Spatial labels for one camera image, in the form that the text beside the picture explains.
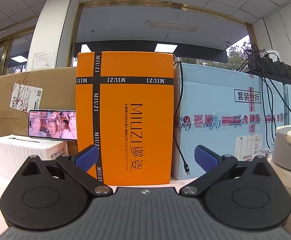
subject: smartphone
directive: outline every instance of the smartphone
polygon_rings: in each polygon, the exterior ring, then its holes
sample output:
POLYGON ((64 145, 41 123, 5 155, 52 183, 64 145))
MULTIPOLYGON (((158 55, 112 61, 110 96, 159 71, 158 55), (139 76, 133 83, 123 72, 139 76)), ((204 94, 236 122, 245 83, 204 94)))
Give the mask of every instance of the smartphone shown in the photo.
POLYGON ((31 138, 76 141, 76 111, 30 110, 28 135, 31 138))

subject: white pillar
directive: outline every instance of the white pillar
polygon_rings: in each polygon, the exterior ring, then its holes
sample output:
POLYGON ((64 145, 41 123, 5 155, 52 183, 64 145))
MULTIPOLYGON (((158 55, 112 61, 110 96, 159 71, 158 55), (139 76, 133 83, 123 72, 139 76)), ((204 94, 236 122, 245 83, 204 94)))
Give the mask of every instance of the white pillar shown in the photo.
POLYGON ((47 0, 40 13, 26 71, 67 67, 78 0, 47 0), (41 61, 45 57, 48 66, 41 61))
POLYGON ((291 66, 291 3, 253 25, 259 49, 275 49, 291 66))

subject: pivot bolt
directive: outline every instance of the pivot bolt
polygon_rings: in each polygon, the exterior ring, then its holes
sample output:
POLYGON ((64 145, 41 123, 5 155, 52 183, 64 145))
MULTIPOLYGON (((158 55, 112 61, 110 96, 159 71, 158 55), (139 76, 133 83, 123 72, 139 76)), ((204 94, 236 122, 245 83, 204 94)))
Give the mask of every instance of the pivot bolt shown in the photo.
POLYGON ((186 187, 182 188, 182 192, 186 195, 193 195, 193 194, 198 192, 198 189, 196 187, 193 187, 193 186, 186 186, 186 187))
POLYGON ((108 186, 98 186, 94 189, 95 193, 100 195, 108 194, 111 191, 111 188, 108 186))

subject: orange box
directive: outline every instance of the orange box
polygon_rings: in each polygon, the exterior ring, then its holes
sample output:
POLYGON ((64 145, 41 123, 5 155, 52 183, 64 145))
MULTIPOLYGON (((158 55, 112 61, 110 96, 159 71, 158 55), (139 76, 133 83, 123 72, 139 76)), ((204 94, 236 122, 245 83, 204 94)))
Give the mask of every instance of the orange box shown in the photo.
POLYGON ((99 148, 90 175, 118 186, 170 182, 173 63, 166 53, 79 53, 78 148, 99 148))

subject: red handwriting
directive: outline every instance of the red handwriting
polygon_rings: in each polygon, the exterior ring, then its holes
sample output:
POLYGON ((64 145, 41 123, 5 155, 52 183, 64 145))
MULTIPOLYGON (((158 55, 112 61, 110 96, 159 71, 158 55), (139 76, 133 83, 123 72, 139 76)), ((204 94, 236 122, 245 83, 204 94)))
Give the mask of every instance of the red handwriting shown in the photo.
MULTIPOLYGON (((26 78, 27 78, 27 75, 26 75, 25 78, 23 79, 22 84, 21 84, 21 79, 17 82, 17 84, 18 84, 19 86, 24 85, 24 86, 23 86, 23 89, 22 89, 22 91, 21 91, 21 93, 23 92, 23 90, 25 89, 25 87, 26 87, 26 85, 27 85, 27 83, 28 83, 28 81, 26 80, 26 78)), ((12 83, 9 83, 9 84, 6 85, 2 90, 4 90, 5 88, 7 88, 8 86, 10 86, 10 90, 11 90, 11 92, 13 92, 13 91, 16 89, 16 87, 15 87, 14 85, 12 85, 12 83)))
POLYGON ((25 113, 28 111, 28 104, 27 103, 25 103, 25 108, 22 111, 25 113))
POLYGON ((30 98, 30 96, 28 97, 28 98, 24 98, 24 99, 16 99, 16 100, 14 100, 14 101, 11 101, 12 103, 18 103, 18 102, 21 102, 22 104, 19 106, 19 107, 22 107, 23 106, 23 100, 28 100, 30 98))

